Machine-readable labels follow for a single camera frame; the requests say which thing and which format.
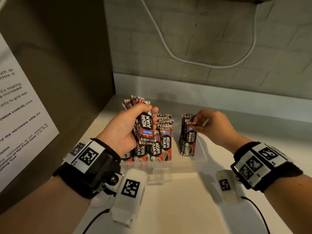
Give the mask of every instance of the concrete block wall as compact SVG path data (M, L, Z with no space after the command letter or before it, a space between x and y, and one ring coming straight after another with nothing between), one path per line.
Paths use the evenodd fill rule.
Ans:
M255 5L224 0L145 0L176 56L232 64L252 43ZM113 71L312 99L312 0L261 4L257 44L228 69L170 57L140 0L104 0Z

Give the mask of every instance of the wall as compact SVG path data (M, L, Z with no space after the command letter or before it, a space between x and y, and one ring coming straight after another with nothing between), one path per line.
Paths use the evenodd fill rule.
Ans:
M51 177L114 83L103 0L8 0L0 32L60 132L0 193L1 214Z
M223 0L145 0L171 51L210 64L241 59L252 42L254 5ZM312 0L261 4L258 40L238 67L172 59L140 0L104 0L113 71L312 99Z

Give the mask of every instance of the hand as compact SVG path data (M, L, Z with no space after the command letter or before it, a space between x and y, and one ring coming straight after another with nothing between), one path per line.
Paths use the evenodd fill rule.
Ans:
M194 117L194 122L198 122L194 131L204 134L216 145L224 147L233 154L241 146L252 141L238 133L227 116L218 111L200 110Z
M110 146L120 157L131 151L137 146L137 142L131 131L135 125L136 118L142 113L151 110L152 114L158 112L158 107L152 108L151 105L139 103L127 111L120 112L96 137ZM156 129L157 117L153 117L154 130Z

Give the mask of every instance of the instruction sheet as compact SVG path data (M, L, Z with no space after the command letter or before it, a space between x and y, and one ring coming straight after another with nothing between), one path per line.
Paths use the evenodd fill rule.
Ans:
M0 34L0 192L58 133Z

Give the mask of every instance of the black and white square marker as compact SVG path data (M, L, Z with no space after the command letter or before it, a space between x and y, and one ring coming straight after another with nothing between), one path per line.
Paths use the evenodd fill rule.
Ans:
M252 156L250 159L247 160L246 164L254 171L258 171L263 164L257 159L255 156Z
M88 147L86 150L84 150L84 152L79 156L78 159L89 166L98 155L99 153Z
M72 154L72 155L74 155L74 156L76 156L77 153L79 153L79 151L80 151L84 146L85 146L85 144L79 143L79 144L77 144L76 147L74 147L73 150L70 151L69 153Z
M227 179L219 180L222 191L228 191L231 189Z
M273 151L272 149L270 149L269 147L266 147L264 149L261 149L260 151L258 151L258 153L260 153L262 156L264 156L267 160L271 160L274 159L275 157L278 157L278 154L275 153L275 151Z
M246 178L246 180L249 180L249 178L254 174L246 165L242 166L239 169L239 172Z
M124 187L121 191L121 194L135 198L137 193L138 193L138 187L139 186L140 186L140 182L127 179L126 183L124 184Z

